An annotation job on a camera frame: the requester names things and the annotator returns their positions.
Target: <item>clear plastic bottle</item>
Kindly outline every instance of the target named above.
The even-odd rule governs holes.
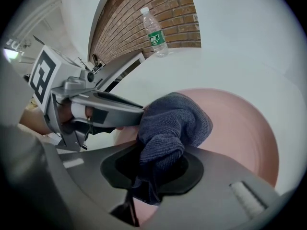
[[[150,14],[147,7],[142,8],[141,13],[143,15],[144,28],[148,34],[150,42],[152,43],[155,54],[158,57],[167,56],[168,47],[159,22],[152,14]]]

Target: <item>white wall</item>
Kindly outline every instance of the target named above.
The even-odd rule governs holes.
[[[193,1],[202,48],[226,49],[274,68],[307,103],[306,36],[283,0]]]
[[[94,30],[107,0],[62,0],[62,15],[72,44],[88,59]]]

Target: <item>bottle label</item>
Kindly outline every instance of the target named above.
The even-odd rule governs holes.
[[[152,46],[157,46],[165,42],[164,34],[162,30],[148,34],[149,40]]]

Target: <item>dark blue cloth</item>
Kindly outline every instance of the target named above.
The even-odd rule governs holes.
[[[183,94],[173,92],[152,102],[140,122],[138,140],[144,149],[132,187],[134,197],[159,204],[160,178],[181,157],[185,145],[199,146],[212,128],[211,119]]]

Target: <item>white bottle cap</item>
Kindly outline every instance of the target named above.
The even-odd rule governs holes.
[[[141,8],[141,13],[142,13],[142,14],[145,14],[145,13],[147,13],[147,12],[149,12],[149,8],[147,8],[147,7]]]
[[[87,119],[85,115],[85,105],[71,103],[71,113],[74,117],[81,117]]]

